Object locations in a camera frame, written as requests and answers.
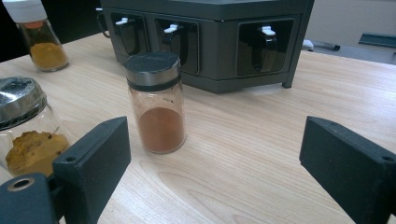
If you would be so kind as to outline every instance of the wooden table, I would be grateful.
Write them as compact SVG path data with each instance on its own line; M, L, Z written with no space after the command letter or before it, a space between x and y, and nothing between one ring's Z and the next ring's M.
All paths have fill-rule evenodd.
M305 119L338 122L396 153L396 66L301 53L291 89L213 94L184 86L187 139L145 151L110 39L64 45L70 65L38 72L24 56L0 77L32 77L74 141L127 116L132 162L99 223L353 223L300 164Z

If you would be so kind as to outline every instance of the cinnamon powder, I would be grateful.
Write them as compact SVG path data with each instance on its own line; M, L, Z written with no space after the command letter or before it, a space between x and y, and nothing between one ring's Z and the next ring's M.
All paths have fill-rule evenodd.
M184 141L183 118L175 111L157 107L146 111L138 121L143 145L152 152L176 150Z

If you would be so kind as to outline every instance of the turmeric powder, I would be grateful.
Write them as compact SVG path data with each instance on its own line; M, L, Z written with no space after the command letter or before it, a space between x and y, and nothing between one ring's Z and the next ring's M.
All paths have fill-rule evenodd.
M30 48L32 61L42 71L55 71L67 66L67 56L62 46L54 43L38 43Z

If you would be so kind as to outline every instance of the silver metal lid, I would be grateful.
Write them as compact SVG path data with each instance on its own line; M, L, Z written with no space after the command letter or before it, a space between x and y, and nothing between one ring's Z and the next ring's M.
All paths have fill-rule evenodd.
M176 54L156 51L132 56L124 65L131 88L163 91L180 81L180 62Z
M34 79L0 79L0 130L24 123L40 113L46 105L46 93Z

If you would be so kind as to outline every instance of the spice jar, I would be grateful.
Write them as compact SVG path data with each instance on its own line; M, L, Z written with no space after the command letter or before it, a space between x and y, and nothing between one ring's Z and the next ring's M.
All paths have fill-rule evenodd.
M52 30L41 0L3 0L3 4L16 22L38 70L52 72L68 65L67 56Z
M158 51L133 56L124 65L140 139L154 153L172 152L185 139L179 64L176 54Z
M69 148L65 130L39 84L29 77L0 79L0 165L13 176L52 174Z

